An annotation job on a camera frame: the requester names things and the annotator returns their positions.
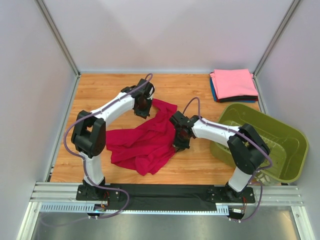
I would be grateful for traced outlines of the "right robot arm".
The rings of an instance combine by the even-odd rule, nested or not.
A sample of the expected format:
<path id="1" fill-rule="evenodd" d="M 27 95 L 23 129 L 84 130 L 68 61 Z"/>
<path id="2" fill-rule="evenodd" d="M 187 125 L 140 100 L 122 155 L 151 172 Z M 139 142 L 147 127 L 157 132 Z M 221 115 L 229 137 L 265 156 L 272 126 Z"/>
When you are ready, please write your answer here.
<path id="1" fill-rule="evenodd" d="M 270 148 L 248 123 L 243 126 L 223 125 L 197 115 L 188 118 L 180 111 L 169 121 L 175 129 L 172 145 L 177 152 L 189 149 L 191 138 L 210 140 L 229 149 L 235 170 L 222 191 L 228 200 L 239 198 L 261 164 L 270 160 Z"/>

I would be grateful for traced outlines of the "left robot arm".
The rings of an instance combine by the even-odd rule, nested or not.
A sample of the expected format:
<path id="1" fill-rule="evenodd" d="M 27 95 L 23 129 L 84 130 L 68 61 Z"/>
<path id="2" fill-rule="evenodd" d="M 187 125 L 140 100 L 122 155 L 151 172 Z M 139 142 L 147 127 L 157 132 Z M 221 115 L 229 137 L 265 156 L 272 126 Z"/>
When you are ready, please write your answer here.
<path id="1" fill-rule="evenodd" d="M 109 191 L 105 187 L 106 179 L 102 171 L 101 154 L 106 147 L 106 128 L 124 113 L 133 110 L 136 116 L 146 119 L 150 116 L 154 85 L 151 74 L 139 80 L 137 85 L 123 88 L 118 95 L 91 112 L 78 113 L 71 143 L 82 158 L 84 177 L 78 186 L 78 201 L 106 201 Z"/>

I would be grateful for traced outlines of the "crimson red t shirt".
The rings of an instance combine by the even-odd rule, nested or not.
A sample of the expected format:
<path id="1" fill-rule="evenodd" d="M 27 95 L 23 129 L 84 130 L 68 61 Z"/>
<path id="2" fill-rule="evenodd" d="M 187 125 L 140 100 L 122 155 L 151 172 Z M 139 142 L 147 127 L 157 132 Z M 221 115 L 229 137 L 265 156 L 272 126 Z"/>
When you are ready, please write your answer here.
<path id="1" fill-rule="evenodd" d="M 176 130 L 169 119 L 178 106 L 159 99 L 153 99 L 152 106 L 157 109 L 155 117 L 136 128 L 106 132 L 111 163 L 142 176 L 156 174 L 176 153 L 173 147 Z"/>

